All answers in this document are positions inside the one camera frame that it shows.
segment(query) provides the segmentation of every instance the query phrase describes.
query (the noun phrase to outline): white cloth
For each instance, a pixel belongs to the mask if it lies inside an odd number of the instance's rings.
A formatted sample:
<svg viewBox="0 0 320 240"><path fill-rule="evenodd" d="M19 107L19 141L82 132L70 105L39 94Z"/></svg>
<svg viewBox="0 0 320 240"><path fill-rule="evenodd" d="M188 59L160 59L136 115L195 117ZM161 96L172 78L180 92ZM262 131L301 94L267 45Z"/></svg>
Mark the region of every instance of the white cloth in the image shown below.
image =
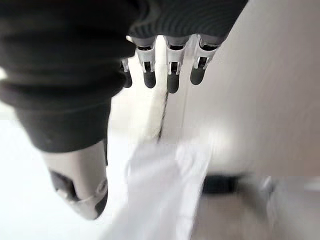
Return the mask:
<svg viewBox="0 0 320 240"><path fill-rule="evenodd" d="M211 149L144 144L127 166L128 203L102 239L189 240Z"/></svg>

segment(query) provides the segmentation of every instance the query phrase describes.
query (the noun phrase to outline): robotic hand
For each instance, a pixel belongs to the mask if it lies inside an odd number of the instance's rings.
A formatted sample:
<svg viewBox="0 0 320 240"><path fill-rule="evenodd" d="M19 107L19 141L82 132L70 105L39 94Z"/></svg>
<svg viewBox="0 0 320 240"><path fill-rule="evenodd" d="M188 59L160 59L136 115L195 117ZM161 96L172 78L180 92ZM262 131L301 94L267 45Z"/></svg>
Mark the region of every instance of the robotic hand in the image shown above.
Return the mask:
<svg viewBox="0 0 320 240"><path fill-rule="evenodd" d="M127 58L137 51L145 85L153 88L155 39L164 35L167 89L175 93L189 36L199 34L190 76L197 85L246 3L1 1L0 66L7 79L0 99L14 107L54 189L81 216L96 219L107 203L108 119L111 98L132 85Z"/></svg>

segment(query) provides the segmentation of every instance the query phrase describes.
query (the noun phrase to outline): gray surface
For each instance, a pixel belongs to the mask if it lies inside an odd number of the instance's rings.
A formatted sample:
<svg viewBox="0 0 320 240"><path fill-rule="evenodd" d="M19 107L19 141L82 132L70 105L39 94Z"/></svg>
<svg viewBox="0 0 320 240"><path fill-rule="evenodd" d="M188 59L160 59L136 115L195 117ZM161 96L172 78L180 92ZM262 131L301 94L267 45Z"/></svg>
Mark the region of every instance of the gray surface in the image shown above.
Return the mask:
<svg viewBox="0 0 320 240"><path fill-rule="evenodd" d="M163 138L209 139L212 172L319 175L319 13L317 0L252 0L200 85L185 58Z"/></svg>

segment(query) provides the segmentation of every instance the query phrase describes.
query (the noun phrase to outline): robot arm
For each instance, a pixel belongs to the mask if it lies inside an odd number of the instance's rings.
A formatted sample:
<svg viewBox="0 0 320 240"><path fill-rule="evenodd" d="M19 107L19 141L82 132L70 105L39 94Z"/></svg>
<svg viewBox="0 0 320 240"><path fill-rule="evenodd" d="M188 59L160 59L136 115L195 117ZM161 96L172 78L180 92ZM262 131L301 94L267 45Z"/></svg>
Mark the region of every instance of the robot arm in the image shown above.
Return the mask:
<svg viewBox="0 0 320 240"><path fill-rule="evenodd" d="M184 47L200 34L191 76L199 84L247 0L5 0L0 3L0 99L13 106L41 150L56 192L96 219L108 198L111 98L132 84L126 58L138 53L156 85L155 38L165 35L168 91L179 87ZM135 44L126 40L130 35Z"/></svg>

